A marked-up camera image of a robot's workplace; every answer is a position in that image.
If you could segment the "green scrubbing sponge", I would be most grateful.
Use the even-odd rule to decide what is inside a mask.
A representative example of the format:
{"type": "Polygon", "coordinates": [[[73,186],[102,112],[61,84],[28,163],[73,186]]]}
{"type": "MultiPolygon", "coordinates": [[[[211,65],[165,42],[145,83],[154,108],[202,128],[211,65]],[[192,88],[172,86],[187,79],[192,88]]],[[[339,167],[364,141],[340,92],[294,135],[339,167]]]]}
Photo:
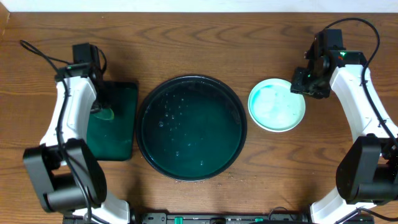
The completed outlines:
{"type": "Polygon", "coordinates": [[[111,108],[106,108],[93,113],[93,116],[101,120],[109,121],[114,119],[114,112],[111,108]]]}

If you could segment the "pale green plate top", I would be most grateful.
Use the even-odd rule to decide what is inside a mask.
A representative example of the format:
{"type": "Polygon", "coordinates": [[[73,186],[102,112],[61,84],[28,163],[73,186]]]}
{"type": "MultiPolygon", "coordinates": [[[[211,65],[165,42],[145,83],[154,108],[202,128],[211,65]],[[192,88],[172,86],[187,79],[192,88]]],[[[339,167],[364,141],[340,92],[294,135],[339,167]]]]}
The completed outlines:
{"type": "Polygon", "coordinates": [[[294,129],[305,115],[302,95],[290,92],[291,82],[269,78],[259,82],[248,97],[248,111],[261,128],[281,133],[294,129]]]}

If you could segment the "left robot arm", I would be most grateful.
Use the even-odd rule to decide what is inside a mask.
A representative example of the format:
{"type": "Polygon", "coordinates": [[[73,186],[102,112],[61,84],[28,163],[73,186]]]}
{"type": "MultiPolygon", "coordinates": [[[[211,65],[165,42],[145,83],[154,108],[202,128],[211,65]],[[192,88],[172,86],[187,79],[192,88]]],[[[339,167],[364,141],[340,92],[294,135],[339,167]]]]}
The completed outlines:
{"type": "Polygon", "coordinates": [[[129,204],[108,191],[106,178],[87,143],[91,108],[101,72],[93,63],[59,68],[57,101],[50,126],[23,163],[41,207],[82,223],[129,223],[129,204]]]}

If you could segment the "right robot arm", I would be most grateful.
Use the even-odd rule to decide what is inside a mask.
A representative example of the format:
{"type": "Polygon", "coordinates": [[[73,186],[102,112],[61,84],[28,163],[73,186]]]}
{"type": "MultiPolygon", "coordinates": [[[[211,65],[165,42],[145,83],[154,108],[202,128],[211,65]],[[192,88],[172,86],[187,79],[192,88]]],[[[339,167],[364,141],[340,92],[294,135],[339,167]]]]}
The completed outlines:
{"type": "Polygon", "coordinates": [[[314,223],[344,223],[360,211],[397,200],[397,126],[386,113],[361,52],[333,50],[294,71],[292,93],[338,97],[353,145],[336,170],[336,186],[311,204],[314,223]]]}

